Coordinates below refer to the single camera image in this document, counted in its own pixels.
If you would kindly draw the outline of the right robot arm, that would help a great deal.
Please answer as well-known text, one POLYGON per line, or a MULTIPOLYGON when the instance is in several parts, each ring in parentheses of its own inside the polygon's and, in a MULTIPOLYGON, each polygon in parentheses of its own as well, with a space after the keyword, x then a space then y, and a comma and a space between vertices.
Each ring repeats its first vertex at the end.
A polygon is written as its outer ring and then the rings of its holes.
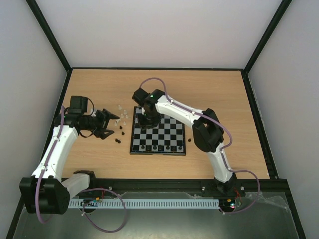
POLYGON ((235 189, 236 175, 225 154, 223 134, 226 130, 212 109, 202 111, 192 108, 171 99, 158 89, 148 93, 138 88, 132 99, 142 107, 143 112, 138 114, 137 119, 143 129, 158 126, 162 114, 190 127, 196 147, 205 152, 210 160, 217 190, 223 195, 228 195, 235 189))

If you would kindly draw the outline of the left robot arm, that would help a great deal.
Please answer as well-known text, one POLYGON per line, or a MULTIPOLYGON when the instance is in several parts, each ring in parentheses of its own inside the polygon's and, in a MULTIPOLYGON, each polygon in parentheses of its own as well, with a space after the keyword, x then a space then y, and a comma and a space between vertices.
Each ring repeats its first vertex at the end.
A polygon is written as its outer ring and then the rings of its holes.
POLYGON ((119 117, 106 109, 87 113, 88 102, 88 97, 71 96, 70 105, 54 119, 52 138, 38 167, 21 179, 19 189, 28 213, 62 215, 73 197, 92 186, 95 174, 88 170, 62 180, 68 154, 83 130, 104 140, 114 133, 107 128, 109 121, 119 117))

